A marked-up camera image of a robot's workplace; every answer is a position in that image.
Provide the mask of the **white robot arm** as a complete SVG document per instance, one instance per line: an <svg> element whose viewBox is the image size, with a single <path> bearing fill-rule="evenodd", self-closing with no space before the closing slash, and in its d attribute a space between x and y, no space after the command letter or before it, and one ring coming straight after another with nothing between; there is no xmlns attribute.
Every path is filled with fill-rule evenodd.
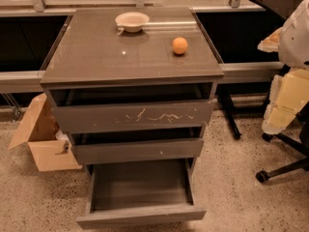
<svg viewBox="0 0 309 232"><path fill-rule="evenodd" d="M284 25L258 44L264 52L278 52L279 61L290 69L276 75L270 87L262 130L283 131L309 102L309 0L303 0Z"/></svg>

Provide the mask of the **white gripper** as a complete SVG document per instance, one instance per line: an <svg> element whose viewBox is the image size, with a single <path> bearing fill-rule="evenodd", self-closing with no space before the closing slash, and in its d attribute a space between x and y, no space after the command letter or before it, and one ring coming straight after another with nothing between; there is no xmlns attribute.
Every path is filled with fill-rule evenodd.
<svg viewBox="0 0 309 232"><path fill-rule="evenodd" d="M257 48L263 52L277 52L282 28L276 29ZM309 72L304 69L292 70L284 76L276 75L270 86L262 130L267 134L278 134L295 118L309 102Z"/></svg>

